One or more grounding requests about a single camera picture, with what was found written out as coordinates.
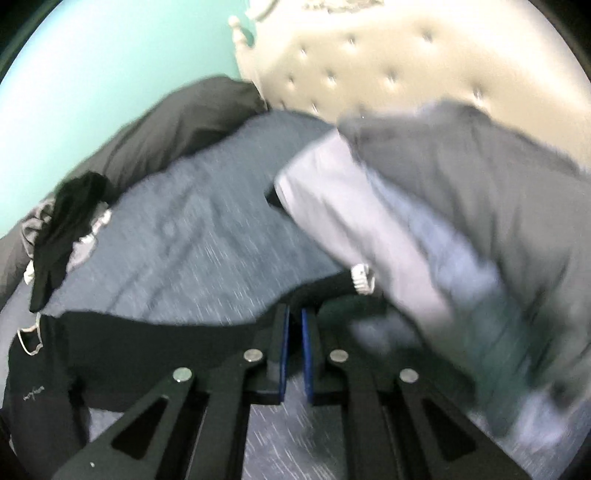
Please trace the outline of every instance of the white cuff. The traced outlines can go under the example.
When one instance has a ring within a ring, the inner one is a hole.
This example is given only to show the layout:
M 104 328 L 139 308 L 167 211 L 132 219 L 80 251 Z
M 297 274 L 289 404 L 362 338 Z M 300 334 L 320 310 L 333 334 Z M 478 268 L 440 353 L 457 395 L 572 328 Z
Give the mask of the white cuff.
M 369 265 L 354 265 L 351 268 L 351 278 L 359 295 L 371 295 L 375 291 L 375 275 Z

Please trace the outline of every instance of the black pillow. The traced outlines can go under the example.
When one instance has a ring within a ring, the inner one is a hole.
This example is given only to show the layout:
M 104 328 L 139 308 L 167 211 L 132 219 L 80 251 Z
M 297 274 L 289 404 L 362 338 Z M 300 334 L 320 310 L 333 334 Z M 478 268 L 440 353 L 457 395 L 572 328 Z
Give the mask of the black pillow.
M 218 142 L 264 110 L 252 83 L 224 76 L 192 83 L 121 128 L 64 181 L 95 171 L 121 194 L 176 159 Z

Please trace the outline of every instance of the silver screw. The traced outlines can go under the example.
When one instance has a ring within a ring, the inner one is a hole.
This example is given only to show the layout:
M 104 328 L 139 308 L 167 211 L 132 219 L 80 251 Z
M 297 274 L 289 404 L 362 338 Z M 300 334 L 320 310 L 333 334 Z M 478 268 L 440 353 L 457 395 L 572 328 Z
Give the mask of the silver screw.
M 405 383 L 415 383 L 418 380 L 418 373 L 412 368 L 405 368 L 400 372 L 400 380 Z
M 333 350 L 329 357 L 337 364 L 344 364 L 349 359 L 349 354 L 344 350 Z
M 186 382 L 193 376 L 193 372 L 187 367 L 177 368 L 173 373 L 173 378 L 178 382 Z
M 262 360 L 262 357 L 262 352 L 257 348 L 251 348 L 250 350 L 244 352 L 244 360 L 247 362 L 258 362 Z

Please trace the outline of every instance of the bedpost finial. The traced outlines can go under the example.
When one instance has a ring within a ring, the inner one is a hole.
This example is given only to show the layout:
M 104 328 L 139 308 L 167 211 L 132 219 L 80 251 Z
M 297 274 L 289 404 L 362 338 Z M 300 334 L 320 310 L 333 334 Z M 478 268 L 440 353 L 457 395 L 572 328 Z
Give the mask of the bedpost finial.
M 245 34 L 242 32 L 242 26 L 240 19 L 236 15 L 232 15 L 228 18 L 228 25 L 232 28 L 232 41 L 236 48 L 245 47 L 248 45 Z
M 241 27 L 240 19 L 236 15 L 232 15 L 230 18 L 228 18 L 228 25 L 230 25 L 233 30 L 236 30 L 237 28 Z

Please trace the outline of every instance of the black metal frame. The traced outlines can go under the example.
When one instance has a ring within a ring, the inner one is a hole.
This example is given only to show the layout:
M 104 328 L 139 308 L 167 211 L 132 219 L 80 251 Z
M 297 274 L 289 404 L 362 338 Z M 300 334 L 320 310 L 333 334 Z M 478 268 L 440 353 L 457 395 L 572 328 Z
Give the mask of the black metal frame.
M 412 375 L 403 381 L 370 367 L 348 335 L 319 328 L 314 313 L 304 312 L 302 328 L 309 400 L 342 407 L 349 480 L 530 478 L 411 364 L 400 366 Z
M 290 327 L 301 334 L 309 401 L 342 408 L 350 480 L 530 478 L 412 363 L 400 365 L 410 378 L 384 371 L 343 330 L 320 327 L 315 311 L 289 319 L 279 305 L 252 345 L 260 358 L 236 352 L 207 378 L 171 372 L 53 479 L 241 479 L 250 405 L 283 401 Z M 7 441 L 0 454 L 3 478 L 28 479 Z M 584 468 L 563 478 L 587 478 Z

